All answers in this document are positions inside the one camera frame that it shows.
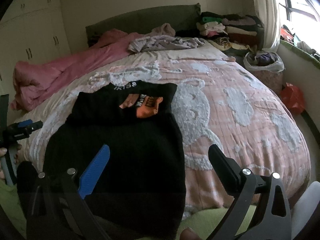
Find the bedspread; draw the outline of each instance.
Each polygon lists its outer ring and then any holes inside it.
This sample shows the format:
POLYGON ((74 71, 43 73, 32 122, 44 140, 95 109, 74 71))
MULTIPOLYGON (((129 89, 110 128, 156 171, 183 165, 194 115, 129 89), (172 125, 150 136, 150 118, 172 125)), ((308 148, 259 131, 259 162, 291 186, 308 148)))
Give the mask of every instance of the bedspread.
POLYGON ((112 82, 172 82, 178 85, 172 112, 183 135, 186 171, 184 218, 207 208, 230 206, 208 160, 216 143, 227 157, 255 174, 276 171, 290 198, 310 176, 310 156, 302 133, 279 98, 252 74, 206 44, 184 51, 131 55, 89 73, 60 90, 21 120, 42 120, 43 128, 23 140, 25 157, 42 170, 46 144, 65 122, 80 91, 112 82))

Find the green cushion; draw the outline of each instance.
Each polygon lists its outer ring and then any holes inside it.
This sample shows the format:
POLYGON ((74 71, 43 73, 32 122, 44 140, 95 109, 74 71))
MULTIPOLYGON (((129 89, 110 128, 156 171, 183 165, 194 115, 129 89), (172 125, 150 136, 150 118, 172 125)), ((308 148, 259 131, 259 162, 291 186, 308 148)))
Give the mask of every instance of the green cushion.
MULTIPOLYGON (((227 208, 208 209, 194 214, 181 222, 176 239, 179 240, 181 232, 186 228, 193 229, 203 240, 207 239, 226 214, 227 210, 227 208)), ((237 234, 243 233, 247 230, 255 210, 256 206, 249 207, 237 234)), ((140 240, 152 240, 152 238, 144 237, 140 240)))

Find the white curtain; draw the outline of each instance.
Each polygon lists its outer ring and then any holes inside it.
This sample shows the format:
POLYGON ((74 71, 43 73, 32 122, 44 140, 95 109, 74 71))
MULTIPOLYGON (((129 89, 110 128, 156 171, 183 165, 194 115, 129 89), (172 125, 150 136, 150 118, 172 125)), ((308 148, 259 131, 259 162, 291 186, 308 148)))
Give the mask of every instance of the white curtain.
POLYGON ((280 16, 277 0, 254 0, 256 15, 264 25, 263 49, 276 52, 280 43, 280 16))

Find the pink towel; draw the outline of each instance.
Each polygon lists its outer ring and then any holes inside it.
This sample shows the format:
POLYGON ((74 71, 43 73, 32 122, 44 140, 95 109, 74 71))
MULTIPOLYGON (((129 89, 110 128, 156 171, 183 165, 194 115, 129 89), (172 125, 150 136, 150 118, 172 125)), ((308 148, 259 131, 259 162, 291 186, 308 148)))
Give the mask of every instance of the pink towel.
POLYGON ((207 37, 210 38, 210 37, 212 37, 214 35, 218 35, 218 32, 217 31, 211 31, 211 32, 208 33, 207 37))

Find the black sweatshirt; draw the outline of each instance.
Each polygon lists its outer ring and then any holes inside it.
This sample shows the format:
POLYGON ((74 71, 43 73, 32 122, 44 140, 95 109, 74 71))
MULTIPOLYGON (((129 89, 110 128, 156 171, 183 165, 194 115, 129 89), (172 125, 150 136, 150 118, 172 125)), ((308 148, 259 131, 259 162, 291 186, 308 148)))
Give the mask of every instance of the black sweatshirt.
POLYGON ((185 205, 182 135, 171 112, 175 84, 109 84, 79 93, 67 121, 50 138, 49 175, 81 175, 103 144, 110 160, 85 198, 94 215, 142 234, 174 238, 185 205))

